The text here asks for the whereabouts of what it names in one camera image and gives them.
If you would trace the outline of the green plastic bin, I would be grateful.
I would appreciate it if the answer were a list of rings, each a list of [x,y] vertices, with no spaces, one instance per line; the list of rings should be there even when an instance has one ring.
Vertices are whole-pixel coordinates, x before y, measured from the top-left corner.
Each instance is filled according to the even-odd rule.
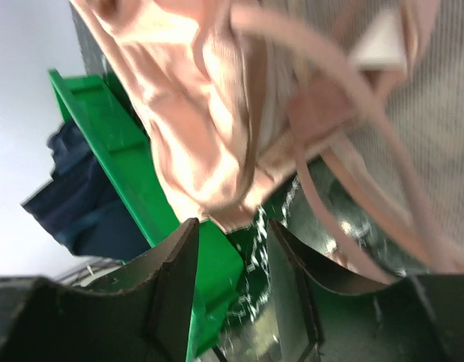
[[[78,125],[149,245],[158,245],[179,222],[159,184],[147,133],[118,79],[112,73],[64,78],[56,69],[48,75],[62,116]],[[200,225],[199,237],[188,361],[218,343],[244,268],[213,222]]]

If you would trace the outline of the pink mesh laundry bag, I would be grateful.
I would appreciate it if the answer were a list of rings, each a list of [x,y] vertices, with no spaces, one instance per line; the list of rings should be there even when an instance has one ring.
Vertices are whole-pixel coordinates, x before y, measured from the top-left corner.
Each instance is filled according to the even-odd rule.
[[[338,41],[385,101],[429,197],[444,249],[464,268],[464,1],[269,1]],[[343,101],[317,90],[299,95],[293,116],[306,128],[306,157],[321,157],[353,199],[394,241],[414,256],[426,250],[392,159],[373,129],[355,119],[316,117],[348,113]]]

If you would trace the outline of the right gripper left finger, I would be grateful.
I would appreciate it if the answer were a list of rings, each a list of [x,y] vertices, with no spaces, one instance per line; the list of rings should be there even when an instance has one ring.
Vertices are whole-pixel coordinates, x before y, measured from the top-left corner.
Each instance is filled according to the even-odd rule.
[[[87,287],[0,278],[0,361],[184,361],[199,223]]]

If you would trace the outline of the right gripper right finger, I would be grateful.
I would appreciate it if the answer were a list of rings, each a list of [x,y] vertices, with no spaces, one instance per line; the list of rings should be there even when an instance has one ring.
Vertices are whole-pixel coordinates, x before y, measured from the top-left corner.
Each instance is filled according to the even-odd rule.
[[[267,250],[285,361],[464,361],[464,275],[386,286],[268,224]]]

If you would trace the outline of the pink satin bra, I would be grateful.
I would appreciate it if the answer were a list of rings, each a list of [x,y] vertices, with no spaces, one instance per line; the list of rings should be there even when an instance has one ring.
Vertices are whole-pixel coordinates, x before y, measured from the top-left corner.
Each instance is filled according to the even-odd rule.
[[[325,209],[306,169],[306,128],[293,116],[294,100],[317,90],[317,103],[333,97],[348,109],[317,116],[317,132],[328,120],[355,119],[386,146],[426,257],[395,243],[435,272],[464,272],[444,249],[413,160],[368,77],[325,31],[267,2],[72,4],[150,136],[158,181],[178,219],[211,219],[225,232],[244,228],[296,173],[315,215],[353,266],[388,282]]]

